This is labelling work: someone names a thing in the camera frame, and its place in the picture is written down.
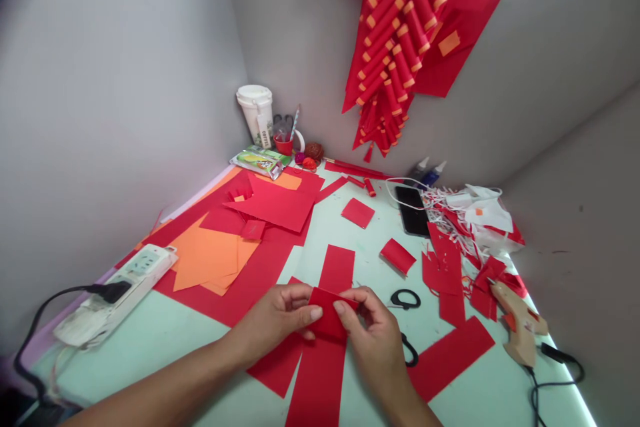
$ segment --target white wall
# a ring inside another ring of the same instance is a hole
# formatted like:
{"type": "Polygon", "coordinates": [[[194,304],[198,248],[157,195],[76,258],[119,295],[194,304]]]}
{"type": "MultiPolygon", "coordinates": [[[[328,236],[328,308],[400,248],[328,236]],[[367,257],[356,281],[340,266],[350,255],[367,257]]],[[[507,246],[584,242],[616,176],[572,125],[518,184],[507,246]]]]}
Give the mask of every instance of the white wall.
{"type": "Polygon", "coordinates": [[[504,184],[513,256],[549,331],[587,371],[596,422],[637,425],[640,85],[504,184]]]}
{"type": "Polygon", "coordinates": [[[0,354],[249,140],[231,0],[3,2],[0,354]]]}
{"type": "MultiPolygon", "coordinates": [[[[341,115],[361,0],[233,0],[249,80],[329,157],[352,152],[341,115]]],[[[502,0],[447,99],[418,96],[399,146],[373,168],[405,173],[425,154],[443,181],[499,184],[640,78],[637,0],[502,0]]]]}

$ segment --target light green table surface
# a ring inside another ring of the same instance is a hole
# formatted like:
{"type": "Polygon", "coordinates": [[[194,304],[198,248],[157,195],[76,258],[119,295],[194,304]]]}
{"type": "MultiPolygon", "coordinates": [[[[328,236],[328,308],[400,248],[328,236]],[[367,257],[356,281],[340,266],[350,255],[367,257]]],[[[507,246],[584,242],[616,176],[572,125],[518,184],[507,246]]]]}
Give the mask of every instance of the light green table surface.
{"type": "MultiPolygon", "coordinates": [[[[339,177],[338,173],[325,171],[323,167],[318,174],[326,179],[325,186],[339,177]]],[[[412,289],[420,296],[419,309],[391,311],[397,316],[402,332],[415,349],[422,352],[453,327],[439,318],[438,299],[422,281],[420,259],[427,240],[404,233],[399,211],[387,201],[384,184],[378,183],[376,188],[378,196],[370,198],[365,190],[348,183],[319,203],[313,212],[307,243],[304,247],[294,247],[279,283],[284,284],[295,276],[316,286],[327,245],[355,250],[355,285],[359,282],[371,287],[387,303],[391,294],[400,288],[412,289]],[[375,210],[366,230],[340,215],[352,197],[375,210]],[[406,278],[379,257],[380,250],[392,237],[418,259],[406,278]]],[[[508,260],[507,263],[510,271],[515,272],[513,264],[508,260]]],[[[470,264],[464,267],[469,272],[473,269],[470,264]]],[[[508,341],[508,332],[502,323],[485,319],[468,301],[465,303],[467,317],[477,316],[496,345],[438,394],[431,401],[431,408],[445,426],[533,425],[529,405],[531,379],[502,347],[508,341]]],[[[216,320],[152,291],[104,344],[88,352],[65,354],[59,365],[58,384],[67,398],[87,406],[220,338],[227,330],[228,327],[216,320]]],[[[539,338],[542,340],[551,342],[550,338],[539,338]]],[[[49,378],[61,348],[62,345],[52,347],[34,367],[42,379],[49,378]]],[[[539,382],[569,379],[565,367],[542,356],[538,357],[535,370],[539,382]]],[[[238,375],[197,425],[284,426],[294,384],[295,377],[282,399],[251,376],[238,375]]],[[[541,415],[549,427],[593,425],[574,386],[543,390],[540,405],[541,415]]],[[[386,425],[358,378],[350,347],[345,361],[340,425],[386,425]]]]}

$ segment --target hand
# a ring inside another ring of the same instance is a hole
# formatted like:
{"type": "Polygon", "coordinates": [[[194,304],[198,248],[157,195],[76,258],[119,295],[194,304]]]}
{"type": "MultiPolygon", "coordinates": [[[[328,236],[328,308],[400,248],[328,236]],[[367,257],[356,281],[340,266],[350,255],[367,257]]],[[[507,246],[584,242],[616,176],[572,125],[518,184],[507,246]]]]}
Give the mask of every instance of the hand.
{"type": "Polygon", "coordinates": [[[347,290],[341,297],[360,303],[357,314],[338,300],[333,306],[353,345],[360,375],[394,426],[441,426],[411,384],[400,327],[395,316],[368,287],[347,290]]]}
{"type": "Polygon", "coordinates": [[[306,327],[322,317],[322,308],[308,305],[310,295],[307,284],[272,287],[221,342],[237,353],[241,367],[248,368],[293,332],[314,340],[306,327]]]}

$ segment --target black phone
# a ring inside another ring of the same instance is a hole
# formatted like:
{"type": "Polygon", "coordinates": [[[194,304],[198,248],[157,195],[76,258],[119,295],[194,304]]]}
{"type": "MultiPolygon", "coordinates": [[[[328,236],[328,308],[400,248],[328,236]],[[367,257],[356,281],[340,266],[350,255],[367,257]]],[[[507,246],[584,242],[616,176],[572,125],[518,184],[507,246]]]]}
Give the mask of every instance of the black phone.
{"type": "MultiPolygon", "coordinates": [[[[395,195],[402,203],[418,208],[425,207],[420,197],[420,191],[417,189],[398,185],[395,188],[395,195]]],[[[399,204],[399,207],[405,232],[409,235],[429,238],[427,211],[412,209],[402,204],[399,204]]]]}

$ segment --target black cable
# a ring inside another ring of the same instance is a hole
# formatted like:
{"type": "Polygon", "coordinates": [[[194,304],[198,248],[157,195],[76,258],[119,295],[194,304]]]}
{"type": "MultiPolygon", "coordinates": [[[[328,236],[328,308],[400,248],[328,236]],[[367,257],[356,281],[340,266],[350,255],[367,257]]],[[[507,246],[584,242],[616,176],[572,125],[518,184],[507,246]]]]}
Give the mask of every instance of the black cable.
{"type": "Polygon", "coordinates": [[[38,322],[40,322],[40,317],[42,316],[42,313],[45,311],[45,308],[47,307],[47,305],[49,305],[49,302],[51,302],[51,300],[64,294],[69,294],[71,292],[86,291],[86,292],[89,292],[90,294],[99,294],[103,299],[105,299],[106,302],[109,302],[110,304],[114,304],[120,297],[122,297],[122,295],[124,295],[124,293],[130,287],[131,287],[131,284],[129,284],[128,282],[116,282],[114,284],[107,284],[107,285],[93,284],[90,286],[71,287],[68,289],[61,290],[55,295],[52,295],[45,301],[44,304],[40,306],[38,311],[35,313],[35,317],[33,318],[33,321],[31,322],[31,327],[29,328],[29,332],[27,333],[27,337],[25,338],[25,341],[22,343],[22,346],[20,347],[20,349],[18,350],[18,353],[15,355],[15,358],[13,359],[13,368],[15,369],[16,373],[18,373],[20,377],[22,377],[28,383],[30,383],[35,387],[37,397],[38,397],[38,403],[40,403],[40,405],[48,406],[51,404],[45,398],[45,393],[47,389],[44,383],[42,382],[42,380],[40,380],[37,376],[30,373],[24,367],[24,365],[22,365],[22,354],[27,348],[27,345],[29,345],[29,341],[33,337],[35,330],[38,327],[38,322]]]}
{"type": "Polygon", "coordinates": [[[561,364],[564,364],[564,363],[575,364],[579,369],[579,373],[570,382],[545,382],[544,384],[538,384],[535,374],[533,373],[532,367],[528,367],[528,366],[525,367],[527,369],[527,372],[529,373],[529,375],[531,375],[531,378],[533,379],[533,388],[531,389],[531,395],[529,396],[529,400],[531,401],[531,406],[533,407],[533,413],[535,415],[533,418],[533,425],[535,427],[538,427],[539,424],[542,424],[543,427],[547,427],[545,421],[542,420],[542,417],[540,417],[539,390],[542,387],[578,385],[580,382],[582,382],[585,379],[585,375],[586,375],[585,369],[584,367],[582,367],[582,364],[578,362],[574,357],[570,356],[569,354],[560,352],[559,350],[549,346],[548,344],[542,344],[541,350],[543,354],[554,359],[556,362],[559,362],[561,364]]]}

